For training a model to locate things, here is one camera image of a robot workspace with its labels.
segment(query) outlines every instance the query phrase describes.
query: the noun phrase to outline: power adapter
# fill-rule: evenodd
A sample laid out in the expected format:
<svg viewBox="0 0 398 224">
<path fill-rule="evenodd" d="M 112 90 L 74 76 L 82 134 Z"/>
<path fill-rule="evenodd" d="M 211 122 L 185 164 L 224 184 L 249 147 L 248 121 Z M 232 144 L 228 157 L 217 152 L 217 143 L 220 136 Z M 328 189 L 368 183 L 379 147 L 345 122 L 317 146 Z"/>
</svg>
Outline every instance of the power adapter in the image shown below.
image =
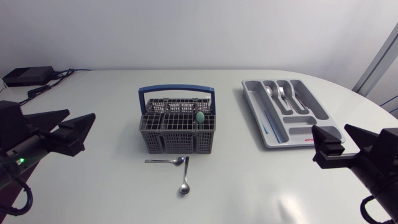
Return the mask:
<svg viewBox="0 0 398 224">
<path fill-rule="evenodd" d="M 16 68 L 2 80 L 7 86 L 46 85 L 54 69 L 51 66 Z"/>
</svg>

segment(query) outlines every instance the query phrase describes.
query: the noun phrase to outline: gray plastic basket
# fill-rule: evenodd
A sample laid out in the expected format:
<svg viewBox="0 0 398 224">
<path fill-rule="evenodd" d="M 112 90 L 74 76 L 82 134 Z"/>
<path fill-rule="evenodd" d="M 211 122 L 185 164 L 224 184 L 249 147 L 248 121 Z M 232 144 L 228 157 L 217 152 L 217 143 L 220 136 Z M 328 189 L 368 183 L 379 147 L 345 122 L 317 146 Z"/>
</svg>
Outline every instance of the gray plastic basket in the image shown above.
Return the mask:
<svg viewBox="0 0 398 224">
<path fill-rule="evenodd" d="M 209 99 L 150 99 L 144 93 L 162 90 L 191 90 L 211 93 Z M 139 89 L 141 104 L 140 132 L 149 153 L 210 154 L 216 129 L 214 89 L 196 85 L 158 85 Z M 202 124 L 196 114 L 205 115 Z"/>
</svg>

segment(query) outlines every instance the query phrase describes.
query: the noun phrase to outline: metal spoon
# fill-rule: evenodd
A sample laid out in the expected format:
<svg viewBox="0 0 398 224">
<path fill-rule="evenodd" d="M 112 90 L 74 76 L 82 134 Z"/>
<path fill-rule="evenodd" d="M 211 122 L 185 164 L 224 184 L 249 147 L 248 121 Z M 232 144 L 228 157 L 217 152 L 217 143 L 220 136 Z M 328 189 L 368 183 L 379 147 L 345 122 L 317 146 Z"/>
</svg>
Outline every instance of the metal spoon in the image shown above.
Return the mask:
<svg viewBox="0 0 398 224">
<path fill-rule="evenodd" d="M 184 182 L 182 183 L 180 187 L 180 193 L 182 195 L 185 195 L 189 192 L 189 185 L 187 183 L 187 170 L 188 170 L 188 162 L 189 162 L 189 156 L 185 157 L 185 171 L 184 171 Z"/>
<path fill-rule="evenodd" d="M 266 92 L 268 93 L 269 96 L 272 97 L 272 88 L 269 86 L 266 86 Z"/>
<path fill-rule="evenodd" d="M 176 159 L 173 159 L 171 161 L 168 160 L 158 160 L 158 159 L 146 159 L 145 163 L 155 163 L 155 162 L 169 162 L 174 164 L 175 166 L 179 166 L 184 162 L 184 157 L 178 157 Z"/>
</svg>

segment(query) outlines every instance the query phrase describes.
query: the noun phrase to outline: tray compartment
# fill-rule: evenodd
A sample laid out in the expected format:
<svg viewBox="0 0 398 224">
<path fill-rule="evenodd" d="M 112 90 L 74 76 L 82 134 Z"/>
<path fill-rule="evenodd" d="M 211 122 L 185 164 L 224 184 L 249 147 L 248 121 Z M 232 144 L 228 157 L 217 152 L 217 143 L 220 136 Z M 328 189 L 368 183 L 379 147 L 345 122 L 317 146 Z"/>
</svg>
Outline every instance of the tray compartment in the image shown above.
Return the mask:
<svg viewBox="0 0 398 224">
<path fill-rule="evenodd" d="M 326 111 L 322 108 L 317 99 L 315 99 L 303 82 L 300 80 L 291 80 L 290 82 L 293 85 L 295 92 L 302 99 L 302 102 L 311 109 L 315 117 L 321 120 L 329 119 Z"/>
<path fill-rule="evenodd" d="M 248 81 L 245 85 L 248 88 L 246 97 L 251 101 L 252 111 L 255 111 L 257 123 L 261 131 L 267 135 L 267 140 L 271 144 L 287 142 L 289 137 L 265 87 L 259 81 Z"/>
<path fill-rule="evenodd" d="M 284 117 L 285 124 L 294 124 L 294 125 L 315 125 L 317 121 L 315 118 L 311 116 L 294 116 L 294 117 Z"/>
<path fill-rule="evenodd" d="M 309 111 L 306 108 L 304 108 L 296 99 L 295 97 L 296 93 L 290 82 L 286 80 L 278 80 L 277 83 L 280 87 L 284 89 L 286 100 L 289 101 L 290 105 L 292 106 L 292 108 L 295 110 L 296 113 L 309 114 Z"/>
</svg>

